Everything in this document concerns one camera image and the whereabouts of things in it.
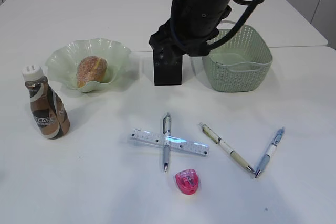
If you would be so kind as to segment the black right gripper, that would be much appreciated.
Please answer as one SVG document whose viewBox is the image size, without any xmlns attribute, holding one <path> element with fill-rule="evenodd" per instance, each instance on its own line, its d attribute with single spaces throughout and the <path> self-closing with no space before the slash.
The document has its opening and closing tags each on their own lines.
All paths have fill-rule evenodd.
<svg viewBox="0 0 336 224">
<path fill-rule="evenodd" d="M 217 25 L 232 11 L 230 6 L 209 12 L 200 6 L 190 6 L 182 1 L 173 1 L 171 17 L 151 35 L 149 44 L 157 57 L 207 56 L 210 52 L 207 41 L 215 38 Z"/>
</svg>

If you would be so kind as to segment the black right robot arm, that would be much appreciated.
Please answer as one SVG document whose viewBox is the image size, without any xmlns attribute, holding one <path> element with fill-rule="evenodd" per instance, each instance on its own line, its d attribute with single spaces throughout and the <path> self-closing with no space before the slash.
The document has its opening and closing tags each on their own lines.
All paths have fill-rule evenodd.
<svg viewBox="0 0 336 224">
<path fill-rule="evenodd" d="M 230 0 L 173 0 L 170 19 L 150 38 L 155 53 L 172 49 L 179 56 L 206 56 Z"/>
</svg>

